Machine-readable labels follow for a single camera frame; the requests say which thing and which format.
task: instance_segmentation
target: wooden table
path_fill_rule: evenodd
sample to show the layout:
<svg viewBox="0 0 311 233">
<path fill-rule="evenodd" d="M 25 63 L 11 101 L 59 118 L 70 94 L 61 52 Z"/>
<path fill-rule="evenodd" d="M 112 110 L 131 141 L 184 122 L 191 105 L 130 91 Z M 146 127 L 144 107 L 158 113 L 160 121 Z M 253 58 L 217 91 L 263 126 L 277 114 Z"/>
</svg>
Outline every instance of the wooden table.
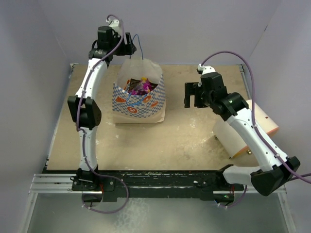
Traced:
<svg viewBox="0 0 311 233">
<path fill-rule="evenodd" d="M 99 170 L 197 170 L 220 169 L 227 164 L 257 166 L 253 155 L 230 160 L 212 128 L 220 117 L 211 109 L 184 108 L 184 83 L 197 82 L 196 66 L 164 65 L 166 114 L 157 124 L 113 124 L 112 84 L 120 66 L 110 66 L 102 79 L 96 103 L 102 111 L 97 130 L 96 154 Z M 239 92 L 247 99 L 238 66 L 215 66 L 228 92 Z M 67 96 L 80 87 L 86 66 L 76 65 Z M 76 170 L 80 161 L 79 135 L 71 120 L 67 98 L 51 149 L 48 170 Z"/>
</svg>

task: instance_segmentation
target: blue checkered bag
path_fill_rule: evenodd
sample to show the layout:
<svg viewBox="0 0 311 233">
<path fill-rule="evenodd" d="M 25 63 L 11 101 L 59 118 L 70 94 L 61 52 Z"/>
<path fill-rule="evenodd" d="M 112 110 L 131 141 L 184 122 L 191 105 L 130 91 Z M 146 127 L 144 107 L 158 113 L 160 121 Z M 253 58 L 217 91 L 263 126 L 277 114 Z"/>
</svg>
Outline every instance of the blue checkered bag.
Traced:
<svg viewBox="0 0 311 233">
<path fill-rule="evenodd" d="M 147 78 L 158 86 L 144 96 L 130 95 L 124 89 L 128 80 Z M 113 83 L 114 123 L 157 123 L 165 116 L 165 88 L 162 69 L 149 59 L 127 59 Z"/>
</svg>

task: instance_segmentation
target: gray wall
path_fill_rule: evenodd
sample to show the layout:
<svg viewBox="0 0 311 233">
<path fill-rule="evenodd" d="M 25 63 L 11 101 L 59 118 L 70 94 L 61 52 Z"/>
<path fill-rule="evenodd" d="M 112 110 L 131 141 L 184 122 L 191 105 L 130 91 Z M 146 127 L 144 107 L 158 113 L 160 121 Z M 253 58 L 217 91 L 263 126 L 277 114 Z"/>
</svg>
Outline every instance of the gray wall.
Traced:
<svg viewBox="0 0 311 233">
<path fill-rule="evenodd" d="M 311 172 L 311 1 L 283 0 L 249 61 L 257 103 L 280 126 L 276 142 Z M 310 232 L 311 185 L 286 187 L 298 231 Z"/>
<path fill-rule="evenodd" d="M 248 58 L 280 0 L 39 0 L 71 63 L 86 63 L 97 27 L 108 14 L 138 33 L 146 57 L 164 64 L 197 64 L 219 50 Z M 220 55 L 214 64 L 240 64 Z"/>
<path fill-rule="evenodd" d="M 33 174 L 47 157 L 69 71 L 39 4 L 0 1 L 0 232 L 17 232 Z"/>
</svg>

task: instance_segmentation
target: gray floor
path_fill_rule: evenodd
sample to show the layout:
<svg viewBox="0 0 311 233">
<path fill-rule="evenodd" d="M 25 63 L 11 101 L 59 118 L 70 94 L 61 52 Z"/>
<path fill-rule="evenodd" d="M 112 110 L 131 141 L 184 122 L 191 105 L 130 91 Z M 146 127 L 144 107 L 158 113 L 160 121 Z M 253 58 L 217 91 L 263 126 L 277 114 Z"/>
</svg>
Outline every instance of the gray floor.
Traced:
<svg viewBox="0 0 311 233">
<path fill-rule="evenodd" d="M 112 210 L 117 203 L 96 208 Z M 28 233 L 287 233 L 277 194 L 246 194 L 231 209 L 195 199 L 131 199 L 116 214 L 81 207 L 81 194 L 39 194 Z"/>
</svg>

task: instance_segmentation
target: metal frame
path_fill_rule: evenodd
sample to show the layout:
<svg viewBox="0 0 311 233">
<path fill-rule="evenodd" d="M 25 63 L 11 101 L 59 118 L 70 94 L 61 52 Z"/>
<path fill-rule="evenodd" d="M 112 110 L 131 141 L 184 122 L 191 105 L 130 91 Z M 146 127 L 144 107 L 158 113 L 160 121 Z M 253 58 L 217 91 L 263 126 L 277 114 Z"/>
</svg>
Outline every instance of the metal frame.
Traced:
<svg viewBox="0 0 311 233">
<path fill-rule="evenodd" d="M 250 90 L 248 88 L 247 82 L 246 82 L 246 77 L 244 73 L 244 67 L 243 65 L 239 65 L 241 76 L 246 88 L 247 96 L 250 98 Z M 48 162 L 49 162 L 49 157 L 51 154 L 51 150 L 54 144 L 58 124 L 59 124 L 59 119 L 57 121 L 57 125 L 55 127 L 55 131 L 53 134 L 53 138 L 51 141 L 50 149 L 49 149 L 49 154 L 47 157 L 47 161 L 45 164 L 45 167 L 47 167 Z M 33 178 L 33 182 L 31 184 L 31 188 L 28 194 L 28 199 L 27 199 L 27 204 L 26 204 L 26 209 L 25 209 L 25 214 L 22 219 L 20 228 L 19 228 L 19 233 L 27 233 L 30 221 L 32 218 L 32 214 L 35 208 L 35 203 L 37 200 L 38 194 L 79 194 L 82 193 L 82 191 L 72 191 L 72 181 L 70 180 L 71 176 L 74 176 L 75 174 L 35 174 Z M 288 200 L 286 196 L 286 188 L 285 186 L 280 187 L 275 193 L 278 194 L 278 198 L 280 201 L 281 209 L 283 212 L 283 216 L 286 222 L 286 226 L 288 229 L 289 233 L 296 233 L 296 227 L 294 224 L 294 220 L 291 215 L 291 211 L 288 205 Z M 98 191 L 83 191 L 84 194 L 100 194 L 101 192 Z M 224 194 L 227 193 L 227 191 L 214 191 L 213 194 Z M 248 187 L 247 193 L 252 193 L 256 194 L 258 193 L 253 187 Z"/>
</svg>

